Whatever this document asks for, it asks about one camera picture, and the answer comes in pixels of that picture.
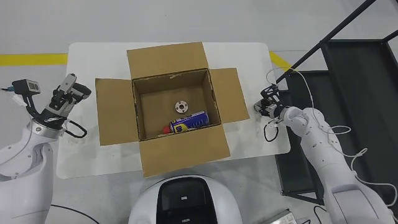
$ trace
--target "blue can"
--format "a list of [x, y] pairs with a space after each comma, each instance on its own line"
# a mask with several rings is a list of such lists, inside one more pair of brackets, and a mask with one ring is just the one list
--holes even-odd
[[166, 126], [163, 133], [182, 133], [188, 129], [200, 128], [209, 124], [209, 117], [205, 111], [200, 111], [188, 115], [184, 118], [176, 119], [170, 122], [170, 127]]

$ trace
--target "yellow floor stripe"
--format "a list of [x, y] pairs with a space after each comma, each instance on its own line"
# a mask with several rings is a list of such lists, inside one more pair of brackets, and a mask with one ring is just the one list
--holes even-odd
[[0, 55], [0, 66], [63, 65], [68, 54], [13, 54]]
[[[283, 70], [291, 67], [282, 57], [270, 51], [271, 62]], [[63, 65], [68, 62], [68, 54], [13, 54], [0, 55], [0, 66]]]
[[270, 51], [269, 56], [271, 57], [271, 62], [282, 68], [284, 71], [287, 71], [288, 68], [291, 67], [290, 63], [286, 62], [282, 57], [278, 56], [274, 52]]

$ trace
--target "white cable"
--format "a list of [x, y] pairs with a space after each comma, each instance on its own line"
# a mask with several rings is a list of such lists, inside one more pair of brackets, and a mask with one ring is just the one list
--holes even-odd
[[18, 156], [28, 145], [28, 143], [30, 142], [30, 139], [32, 137], [32, 133], [33, 133], [33, 119], [30, 117], [29, 112], [26, 110], [27, 115], [29, 116], [29, 123], [30, 123], [30, 134], [29, 134], [29, 139], [26, 141], [26, 143], [24, 144], [24, 147], [22, 147], [22, 149], [15, 155], [13, 155], [10, 159], [6, 160], [5, 162], [2, 162], [0, 164], [0, 166], [2, 166], [3, 164], [7, 163], [8, 161], [10, 161], [11, 159], [15, 158], [16, 156]]
[[[305, 79], [305, 77], [304, 77], [299, 71], [297, 71], [297, 70], [294, 69], [294, 68], [290, 68], [290, 67], [277, 67], [277, 68], [273, 68], [273, 69], [269, 70], [268, 73], [267, 73], [267, 75], [266, 75], [266, 80], [267, 80], [267, 82], [270, 83], [270, 84], [273, 84], [273, 83], [271, 83], [271, 82], [268, 80], [268, 74], [270, 74], [270, 72], [273, 72], [274, 70], [277, 70], [277, 69], [283, 69], [283, 68], [291, 69], [291, 70], [297, 72], [297, 73], [303, 78], [303, 81], [304, 81], [304, 83], [305, 83], [305, 86], [307, 87], [308, 93], [310, 94], [310, 100], [311, 100], [311, 105], [312, 105], [312, 115], [314, 116], [315, 121], [318, 123], [319, 129], [320, 129], [321, 131], [323, 131], [324, 133], [327, 133], [327, 136], [328, 136], [328, 143], [329, 143], [337, 152], [339, 152], [341, 155], [343, 155], [343, 156], [345, 156], [345, 157], [352, 157], [352, 158], [353, 158], [353, 160], [351, 161], [351, 166], [350, 166], [350, 168], [351, 168], [351, 171], [354, 172], [354, 175], [355, 175], [355, 177], [357, 178], [357, 180], [360, 181], [360, 182], [363, 183], [363, 184], [381, 185], [381, 186], [391, 186], [391, 187], [394, 189], [395, 197], [394, 197], [394, 200], [392, 201], [392, 203], [386, 204], [386, 206], [387, 206], [387, 207], [393, 206], [393, 205], [397, 202], [397, 198], [398, 198], [398, 191], [397, 191], [397, 188], [396, 188], [395, 185], [393, 185], [393, 184], [388, 184], [388, 183], [366, 182], [366, 181], [360, 179], [360, 178], [358, 177], [356, 171], [354, 170], [354, 161], [355, 161], [355, 159], [357, 159], [358, 157], [363, 156], [363, 155], [368, 151], [368, 149], [367, 149], [367, 148], [364, 148], [364, 149], [362, 149], [361, 151], [359, 151], [359, 152], [358, 152], [357, 154], [355, 154], [355, 155], [347, 155], [347, 154], [345, 154], [345, 153], [339, 151], [339, 150], [330, 142], [329, 134], [334, 134], [334, 135], [346, 134], [346, 133], [349, 133], [349, 132], [351, 131], [351, 128], [350, 128], [349, 126], [333, 126], [333, 127], [330, 127], [328, 131], [323, 130], [321, 124], [319, 123], [319, 120], [317, 119], [317, 116], [315, 115], [315, 111], [314, 111], [315, 107], [314, 107], [314, 104], [313, 104], [313, 98], [312, 98], [312, 94], [311, 94], [310, 87], [308, 86], [308, 83], [307, 83], [307, 80]], [[343, 132], [340, 132], [340, 133], [333, 133], [333, 132], [330, 132], [330, 130], [333, 130], [333, 128], [347, 128], [347, 131], [343, 131]], [[393, 217], [394, 220], [398, 223], [397, 218], [396, 218], [394, 215], [392, 215], [392, 217]]]

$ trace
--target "box flap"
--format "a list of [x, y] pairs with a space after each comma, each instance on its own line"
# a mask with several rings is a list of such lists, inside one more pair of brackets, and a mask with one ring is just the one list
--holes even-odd
[[211, 69], [210, 77], [221, 122], [250, 118], [236, 68]]
[[208, 68], [201, 42], [127, 50], [131, 78]]
[[144, 177], [229, 157], [222, 125], [139, 143]]
[[138, 141], [136, 110], [130, 80], [95, 79], [99, 143]]

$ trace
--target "white table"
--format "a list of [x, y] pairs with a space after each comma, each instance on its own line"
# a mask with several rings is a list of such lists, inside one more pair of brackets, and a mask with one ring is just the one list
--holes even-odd
[[[100, 146], [96, 112], [95, 78], [131, 79], [126, 50], [169, 43], [75, 43], [69, 47], [67, 73], [92, 90], [91, 96], [75, 106], [69, 118], [87, 129], [88, 135], [60, 138], [57, 175], [62, 179], [142, 170], [138, 142]], [[290, 151], [285, 128], [273, 142], [264, 140], [263, 127], [269, 118], [253, 110], [260, 92], [269, 86], [266, 73], [272, 68], [266, 44], [203, 43], [209, 68], [236, 67], [250, 119], [224, 124], [231, 156], [222, 160], [269, 156]]]

